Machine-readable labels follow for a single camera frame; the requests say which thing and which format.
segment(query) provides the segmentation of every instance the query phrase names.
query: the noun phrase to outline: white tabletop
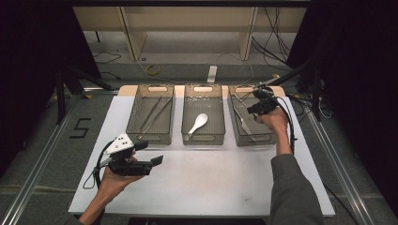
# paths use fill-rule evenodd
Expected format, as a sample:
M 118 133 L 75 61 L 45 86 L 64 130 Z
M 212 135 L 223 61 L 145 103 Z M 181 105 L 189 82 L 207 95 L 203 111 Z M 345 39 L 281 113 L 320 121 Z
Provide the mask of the white tabletop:
M 298 139 L 295 157 L 314 186 L 324 216 L 332 217 L 335 212 L 299 122 L 289 99 L 283 99 L 292 113 Z M 126 130 L 133 102 L 134 97 L 114 97 L 70 205 L 70 213 L 81 214 L 95 196 L 97 188 L 84 189 L 84 181 L 92 173 L 106 143 Z M 139 160 L 164 155 L 163 163 L 154 167 L 149 176 L 126 187 L 108 204 L 106 214 L 150 218 L 269 216 L 273 185 L 270 160 L 275 157 L 275 145 L 237 147 L 226 97 L 223 107 L 223 145 L 188 146 L 183 144 L 181 135 L 183 97 L 176 97 L 172 143 L 167 146 L 152 145 L 135 155 Z

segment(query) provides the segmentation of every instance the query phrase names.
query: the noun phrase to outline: sleeve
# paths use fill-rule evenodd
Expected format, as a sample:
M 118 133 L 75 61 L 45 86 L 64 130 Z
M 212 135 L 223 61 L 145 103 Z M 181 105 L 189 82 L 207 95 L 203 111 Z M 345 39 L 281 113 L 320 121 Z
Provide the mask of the sleeve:
M 83 225 L 76 217 L 72 214 L 65 212 L 61 217 L 56 219 L 54 224 L 59 225 Z
M 314 188 L 302 174 L 295 157 L 279 155 L 272 159 L 271 165 L 274 180 L 271 224 L 324 224 Z

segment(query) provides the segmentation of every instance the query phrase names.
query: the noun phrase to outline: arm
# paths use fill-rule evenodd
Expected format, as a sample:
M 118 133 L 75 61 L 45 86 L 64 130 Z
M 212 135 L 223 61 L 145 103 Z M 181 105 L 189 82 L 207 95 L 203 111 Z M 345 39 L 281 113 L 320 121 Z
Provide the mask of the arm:
M 292 155 L 287 118 L 281 108 L 259 115 L 256 121 L 274 131 L 276 157 L 272 159 L 274 185 L 271 193 L 271 224 L 324 224 L 322 211 L 311 183 Z
M 105 206 L 110 203 L 130 183 L 143 178 L 143 176 L 120 176 L 114 174 L 106 167 L 102 181 L 94 199 L 79 217 L 79 221 L 85 224 L 92 224 L 100 215 Z

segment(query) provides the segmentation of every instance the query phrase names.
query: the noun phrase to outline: plastic spoon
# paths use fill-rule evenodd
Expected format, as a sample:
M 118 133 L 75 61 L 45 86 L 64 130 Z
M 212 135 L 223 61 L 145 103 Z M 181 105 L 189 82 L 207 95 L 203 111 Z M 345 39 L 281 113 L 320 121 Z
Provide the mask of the plastic spoon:
M 193 125 L 190 132 L 188 132 L 188 139 L 191 137 L 193 132 L 199 127 L 203 126 L 207 122 L 207 115 L 205 113 L 201 113 L 196 117 L 195 124 Z

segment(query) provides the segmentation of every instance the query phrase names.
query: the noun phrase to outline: metal rail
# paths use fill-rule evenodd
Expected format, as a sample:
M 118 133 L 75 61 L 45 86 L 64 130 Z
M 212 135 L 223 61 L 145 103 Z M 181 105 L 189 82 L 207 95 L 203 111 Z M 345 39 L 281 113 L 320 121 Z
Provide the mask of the metal rail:
M 309 113 L 309 118 L 315 133 L 318 136 L 319 141 L 322 143 L 325 153 L 329 158 L 330 164 L 333 170 L 336 172 L 337 178 L 339 179 L 345 196 L 349 200 L 354 213 L 357 216 L 358 223 L 361 225 L 375 224 L 372 216 L 369 213 L 366 203 L 363 201 L 351 177 L 346 171 L 343 162 L 337 155 L 336 150 L 331 143 L 328 133 L 325 131 L 322 123 L 318 122 L 311 112 Z
M 38 158 L 38 161 L 33 167 L 32 172 L 28 175 L 17 196 L 8 208 L 6 216 L 2 221 L 2 225 L 17 224 L 23 213 L 24 208 L 26 207 L 30 199 L 30 196 L 33 193 L 33 190 L 35 189 L 36 184 L 38 183 L 38 180 L 43 174 L 43 171 L 46 168 L 46 165 L 51 158 L 53 151 L 59 142 L 59 139 L 62 136 L 62 133 L 64 132 L 65 126 L 68 124 L 71 113 L 79 102 L 79 99 L 80 96 L 73 96 L 70 99 L 67 107 L 67 113 L 64 119 L 59 125 L 56 125 L 49 141 L 47 141 L 41 155 Z

